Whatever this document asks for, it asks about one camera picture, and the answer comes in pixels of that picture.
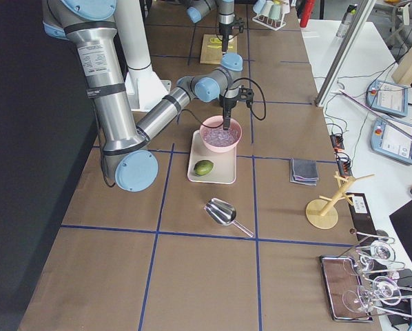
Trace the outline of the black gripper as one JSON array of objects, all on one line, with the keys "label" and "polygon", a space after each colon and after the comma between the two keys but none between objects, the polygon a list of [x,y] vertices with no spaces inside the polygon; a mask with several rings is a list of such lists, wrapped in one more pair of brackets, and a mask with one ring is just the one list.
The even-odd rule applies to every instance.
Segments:
[{"label": "black gripper", "polygon": [[222,41],[222,52],[227,52],[228,41],[234,27],[238,28],[238,32],[242,33],[245,23],[242,18],[235,14],[218,13],[218,31]]},{"label": "black gripper", "polygon": [[254,101],[254,91],[245,86],[237,86],[225,93],[219,95],[219,103],[222,107],[223,115],[223,130],[227,131],[230,128],[231,111],[236,107],[238,101],[244,101],[246,106],[251,109]]}]

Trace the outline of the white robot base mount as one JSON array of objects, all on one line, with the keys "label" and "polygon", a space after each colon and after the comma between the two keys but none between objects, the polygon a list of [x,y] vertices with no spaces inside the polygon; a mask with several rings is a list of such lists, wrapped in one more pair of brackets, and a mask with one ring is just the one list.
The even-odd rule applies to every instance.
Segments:
[{"label": "white robot base mount", "polygon": [[125,86],[130,107],[147,112],[169,93],[172,83],[153,70],[140,3],[118,1],[114,19],[128,69]]}]

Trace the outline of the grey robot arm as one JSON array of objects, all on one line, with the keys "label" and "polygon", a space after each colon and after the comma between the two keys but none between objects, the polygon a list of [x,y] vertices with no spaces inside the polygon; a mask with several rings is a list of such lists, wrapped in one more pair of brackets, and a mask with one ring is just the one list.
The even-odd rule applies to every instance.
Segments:
[{"label": "grey robot arm", "polygon": [[236,17],[235,5],[232,0],[181,0],[179,3],[186,7],[187,15],[193,23],[200,22],[212,10],[217,10],[217,37],[221,40],[222,54],[227,53],[229,49],[229,42],[233,38],[233,29],[237,27],[239,33],[244,31],[244,21]]},{"label": "grey robot arm", "polygon": [[71,41],[99,122],[106,184],[139,192],[158,173],[147,144],[194,99],[230,100],[239,93],[243,60],[225,53],[208,74],[182,77],[168,90],[152,69],[138,1],[44,1],[51,37]]}]

